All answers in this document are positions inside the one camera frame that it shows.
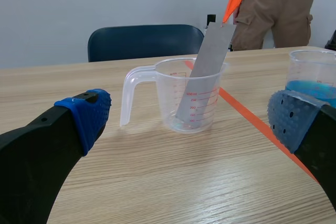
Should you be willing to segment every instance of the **khaki pants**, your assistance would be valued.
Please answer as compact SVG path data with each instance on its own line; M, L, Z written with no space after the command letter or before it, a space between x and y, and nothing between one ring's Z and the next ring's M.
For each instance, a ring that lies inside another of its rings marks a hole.
M243 0L232 39L235 51L261 49L272 30L275 46L306 46L310 39L313 0Z

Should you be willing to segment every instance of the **chair backrest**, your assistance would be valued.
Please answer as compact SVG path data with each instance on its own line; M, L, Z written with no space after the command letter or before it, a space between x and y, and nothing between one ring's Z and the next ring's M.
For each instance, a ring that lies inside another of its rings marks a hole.
M100 28L88 42L89 62L197 54L203 38L189 25Z

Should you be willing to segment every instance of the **plastic measuring cup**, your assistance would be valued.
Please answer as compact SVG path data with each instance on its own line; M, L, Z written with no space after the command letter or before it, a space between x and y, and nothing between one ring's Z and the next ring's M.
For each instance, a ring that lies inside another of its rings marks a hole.
M197 133L209 128L214 120L220 77L227 64L223 64L218 74L190 78L191 69L188 66L193 64L195 59L168 59L153 66L131 70L126 75L122 91L120 126L128 124L130 120L135 86L140 82L155 81L161 116L166 126L180 133ZM176 112L189 81L199 85L204 83L213 85L202 93L193 91L186 93L190 102L186 103L187 109L184 108L183 111L188 115L183 117L185 121L181 121L176 117Z
M322 50L291 52L286 90L308 94L336 107L336 53Z

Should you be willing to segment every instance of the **blue silicone gripper pad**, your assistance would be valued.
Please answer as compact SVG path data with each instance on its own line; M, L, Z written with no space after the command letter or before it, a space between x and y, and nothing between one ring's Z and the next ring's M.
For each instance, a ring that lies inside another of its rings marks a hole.
M54 104L55 106L64 106L71 110L84 156L93 147L99 131L106 124L112 101L110 94L105 90L92 89L87 92L98 93L99 96L95 103L90 103L83 99L65 98Z
M328 103L295 91L276 92L268 103L268 120L274 135L294 153L325 104Z

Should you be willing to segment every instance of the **orange tape line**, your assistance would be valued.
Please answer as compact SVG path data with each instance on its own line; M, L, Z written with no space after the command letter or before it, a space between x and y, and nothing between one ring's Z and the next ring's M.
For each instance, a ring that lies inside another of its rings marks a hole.
M185 64L190 69L193 69L194 65L191 61L185 61ZM238 102L232 95L226 92L223 88L219 89L219 95L230 104L239 114L241 114L245 119L247 119L258 131L260 131L265 137L267 137L276 147L278 147L283 153L285 153L294 163L296 163L302 170L304 170L311 178L316 182L316 178L312 173L306 168L306 166L294 155L289 152L289 150L280 143L280 141L274 136L271 128L264 123L259 117L254 115L245 106Z

